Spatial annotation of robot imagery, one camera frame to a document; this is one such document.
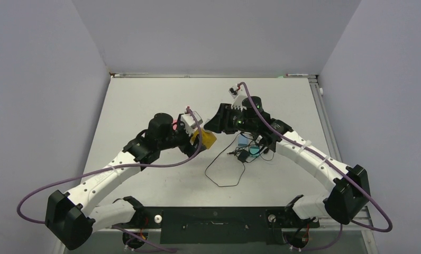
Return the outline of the black TP-Link adapter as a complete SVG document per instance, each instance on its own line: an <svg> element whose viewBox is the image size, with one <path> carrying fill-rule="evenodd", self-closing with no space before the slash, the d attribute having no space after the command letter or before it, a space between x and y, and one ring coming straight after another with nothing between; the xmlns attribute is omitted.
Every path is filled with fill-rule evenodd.
<svg viewBox="0 0 421 254"><path fill-rule="evenodd" d="M237 155L237 159L238 161L240 161L241 163L246 163L248 161L250 157L250 153L247 150L242 150L240 151L240 153Z"/></svg>

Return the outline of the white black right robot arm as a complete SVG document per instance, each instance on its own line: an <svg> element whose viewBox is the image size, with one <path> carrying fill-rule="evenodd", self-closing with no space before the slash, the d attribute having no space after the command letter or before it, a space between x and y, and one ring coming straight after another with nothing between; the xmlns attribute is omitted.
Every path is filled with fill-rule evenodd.
<svg viewBox="0 0 421 254"><path fill-rule="evenodd" d="M330 216L340 224L349 224L368 202L370 193L367 171L356 165L350 167L316 149L302 139L291 126L274 119L262 107L261 98L254 96L251 105L245 98L240 106L220 104L217 113L204 128L214 133L248 132L260 139L260 144L274 153L289 158L316 178L326 192L298 195L285 212L286 222L299 226L306 219Z"/></svg>

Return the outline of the pink triangular power strip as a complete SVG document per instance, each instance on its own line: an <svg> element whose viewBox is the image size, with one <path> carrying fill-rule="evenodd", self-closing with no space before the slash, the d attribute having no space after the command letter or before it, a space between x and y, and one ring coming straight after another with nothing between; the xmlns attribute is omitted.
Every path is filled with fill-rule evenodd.
<svg viewBox="0 0 421 254"><path fill-rule="evenodd" d="M173 123L172 123L172 129L174 131L177 131L177 130L179 130L179 127L180 127L179 120L174 120Z"/></svg>

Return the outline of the teal block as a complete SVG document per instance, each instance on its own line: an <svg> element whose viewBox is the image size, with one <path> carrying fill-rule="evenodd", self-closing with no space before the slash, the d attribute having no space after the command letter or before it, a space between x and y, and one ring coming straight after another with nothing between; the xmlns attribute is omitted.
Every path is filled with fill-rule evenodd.
<svg viewBox="0 0 421 254"><path fill-rule="evenodd" d="M259 155L259 153L261 153L260 147L259 146L250 146L249 147L249 153L250 153L250 157L256 158Z"/></svg>

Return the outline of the yellow block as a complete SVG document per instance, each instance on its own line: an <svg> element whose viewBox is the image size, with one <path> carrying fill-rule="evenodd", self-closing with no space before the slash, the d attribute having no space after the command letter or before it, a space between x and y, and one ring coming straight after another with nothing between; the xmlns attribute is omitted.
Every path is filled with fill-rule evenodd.
<svg viewBox="0 0 421 254"><path fill-rule="evenodd" d="M190 143L192 145L197 144L199 142L198 137L199 137L199 131L196 130L190 139ZM202 137L203 137L202 146L204 147L205 150L209 150L212 147L212 145L215 143L215 141L217 140L217 137L215 136L213 132L206 131L206 130L202 130Z"/></svg>

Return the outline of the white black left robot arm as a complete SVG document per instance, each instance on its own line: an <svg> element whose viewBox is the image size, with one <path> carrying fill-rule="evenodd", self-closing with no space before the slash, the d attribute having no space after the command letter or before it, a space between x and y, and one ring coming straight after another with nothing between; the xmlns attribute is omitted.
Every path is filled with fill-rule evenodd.
<svg viewBox="0 0 421 254"><path fill-rule="evenodd" d="M147 167L154 167L164 150L179 148L188 159L204 148L203 119L187 109L176 120L157 113L146 129L124 146L101 171L82 177L82 182L65 192L53 192L47 203L46 227L69 250L83 245L104 228L126 223L139 227L144 220L143 205L135 198L119 198L109 205L99 203L114 189Z"/></svg>

